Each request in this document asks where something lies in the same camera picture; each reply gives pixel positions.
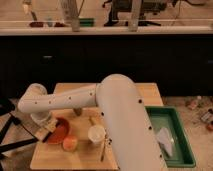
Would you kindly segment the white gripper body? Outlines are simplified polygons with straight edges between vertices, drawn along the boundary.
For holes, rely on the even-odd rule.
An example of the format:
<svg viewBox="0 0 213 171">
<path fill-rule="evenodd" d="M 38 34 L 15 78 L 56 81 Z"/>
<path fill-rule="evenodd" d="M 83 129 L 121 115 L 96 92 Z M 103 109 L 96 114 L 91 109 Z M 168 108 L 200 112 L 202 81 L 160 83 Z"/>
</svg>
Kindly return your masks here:
<svg viewBox="0 0 213 171">
<path fill-rule="evenodd" d="M 30 116 L 32 120 L 41 127 L 52 123 L 52 116 L 49 112 L 31 113 Z"/>
</svg>

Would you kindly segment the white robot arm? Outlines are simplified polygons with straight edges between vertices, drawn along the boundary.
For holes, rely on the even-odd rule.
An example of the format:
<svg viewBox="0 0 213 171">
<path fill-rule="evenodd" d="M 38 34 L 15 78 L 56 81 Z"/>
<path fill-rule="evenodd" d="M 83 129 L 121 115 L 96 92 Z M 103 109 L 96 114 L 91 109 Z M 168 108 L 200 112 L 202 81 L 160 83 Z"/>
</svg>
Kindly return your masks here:
<svg viewBox="0 0 213 171">
<path fill-rule="evenodd" d="M 168 171 L 135 83 L 122 74 L 111 74 L 101 82 L 62 93 L 49 94 L 34 83 L 18 102 L 39 125 L 57 109 L 98 107 L 103 114 L 110 145 L 120 171 Z"/>
</svg>

